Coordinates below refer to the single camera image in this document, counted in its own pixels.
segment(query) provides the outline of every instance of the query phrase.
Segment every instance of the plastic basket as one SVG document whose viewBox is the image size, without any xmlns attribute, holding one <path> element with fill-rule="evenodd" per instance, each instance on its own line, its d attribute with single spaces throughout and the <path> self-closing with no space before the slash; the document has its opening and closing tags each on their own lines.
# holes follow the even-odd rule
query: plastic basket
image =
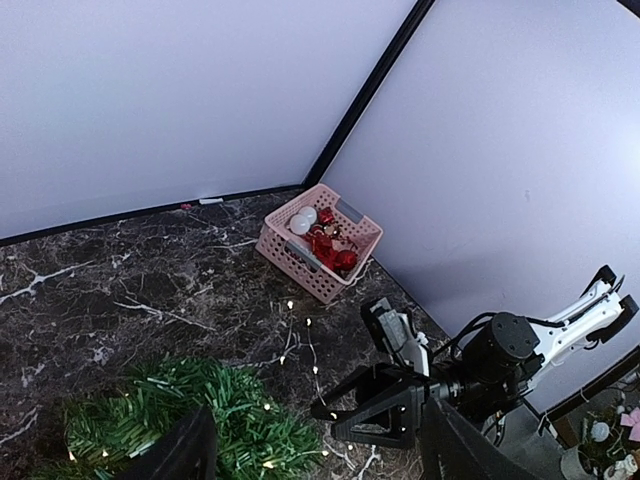
<svg viewBox="0 0 640 480">
<path fill-rule="evenodd" d="M 331 207 L 342 236 L 355 244 L 358 263 L 346 278 L 326 267 L 311 253 L 309 243 L 289 230 L 289 220 L 305 206 L 316 210 Z M 352 208 L 326 185 L 318 184 L 265 218 L 256 250 L 326 304 L 354 282 L 382 233 L 382 228 L 369 217 Z M 343 245 L 343 248 L 350 247 L 350 243 Z"/>
</svg>

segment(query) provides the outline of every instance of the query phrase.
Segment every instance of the robotic arm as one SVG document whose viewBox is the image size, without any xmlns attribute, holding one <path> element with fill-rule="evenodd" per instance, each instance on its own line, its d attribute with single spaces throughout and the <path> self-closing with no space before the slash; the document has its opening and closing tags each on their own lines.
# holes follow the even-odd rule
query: robotic arm
<svg viewBox="0 0 640 480">
<path fill-rule="evenodd" d="M 622 280 L 608 266 L 595 275 L 580 298 L 547 319 L 487 312 L 473 319 L 436 352 L 410 318 L 386 298 L 363 305 L 362 318 L 376 348 L 392 364 L 360 367 L 311 407 L 333 422 L 335 438 L 410 448 L 429 397 L 445 400 L 478 428 L 522 403 L 541 379 L 573 352 L 591 350 L 619 333 L 638 311 L 631 296 L 619 295 Z M 477 332 L 463 347 L 462 338 Z M 450 348 L 450 358 L 434 359 Z M 355 390 L 357 407 L 331 405 Z"/>
</svg>

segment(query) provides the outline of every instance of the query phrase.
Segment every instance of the black corner post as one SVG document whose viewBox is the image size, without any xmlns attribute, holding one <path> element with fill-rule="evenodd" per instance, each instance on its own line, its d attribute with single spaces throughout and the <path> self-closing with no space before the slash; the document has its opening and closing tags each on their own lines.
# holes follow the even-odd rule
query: black corner post
<svg viewBox="0 0 640 480">
<path fill-rule="evenodd" d="M 378 63 L 373 68 L 369 77 L 364 82 L 364 85 L 356 95 L 347 113 L 336 127 L 335 131 L 331 135 L 331 138 L 327 142 L 326 146 L 322 150 L 322 153 L 317 158 L 313 167 L 307 174 L 307 178 L 304 180 L 303 186 L 310 188 L 316 185 L 324 173 L 331 165 L 333 159 L 338 155 L 338 152 L 344 145 L 351 131 L 358 123 L 358 120 L 364 113 L 367 105 L 373 99 L 378 88 L 384 81 L 385 77 L 393 67 L 404 47 L 409 43 L 409 40 L 420 26 L 420 23 L 429 12 L 429 9 L 433 6 L 435 0 L 418 0 L 414 7 L 409 12 L 409 15 L 402 23 L 400 29 L 396 32 L 391 43 L 386 48 Z"/>
</svg>

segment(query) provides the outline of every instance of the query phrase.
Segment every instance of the red object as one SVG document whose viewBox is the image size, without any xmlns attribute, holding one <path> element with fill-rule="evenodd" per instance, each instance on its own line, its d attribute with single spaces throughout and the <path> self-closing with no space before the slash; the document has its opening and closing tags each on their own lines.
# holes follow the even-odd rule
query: red object
<svg viewBox="0 0 640 480">
<path fill-rule="evenodd" d="M 356 267 L 358 254 L 351 250 L 342 250 L 336 255 L 334 265 L 338 270 L 349 272 Z"/>
<path fill-rule="evenodd" d="M 329 225 L 330 223 L 333 223 L 335 221 L 336 221 L 336 217 L 334 217 L 333 211 L 331 210 L 331 208 L 327 207 L 318 211 L 318 222 L 320 224 Z"/>
</svg>

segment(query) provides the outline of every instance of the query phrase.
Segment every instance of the white ball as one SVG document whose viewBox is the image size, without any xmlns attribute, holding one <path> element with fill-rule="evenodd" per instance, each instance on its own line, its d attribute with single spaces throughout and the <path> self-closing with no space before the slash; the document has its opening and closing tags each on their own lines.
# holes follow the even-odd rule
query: white ball
<svg viewBox="0 0 640 480">
<path fill-rule="evenodd" d="M 307 217 L 311 225 L 316 223 L 316 220 L 318 219 L 318 212 L 316 212 L 316 209 L 313 207 L 302 207 L 298 214 Z"/>
<path fill-rule="evenodd" d="M 609 425 L 604 422 L 596 422 L 591 427 L 591 438 L 596 442 L 604 442 L 609 437 Z"/>
<path fill-rule="evenodd" d="M 289 220 L 289 228 L 296 235 L 304 235 L 311 230 L 311 223 L 304 215 L 296 214 Z"/>
</svg>

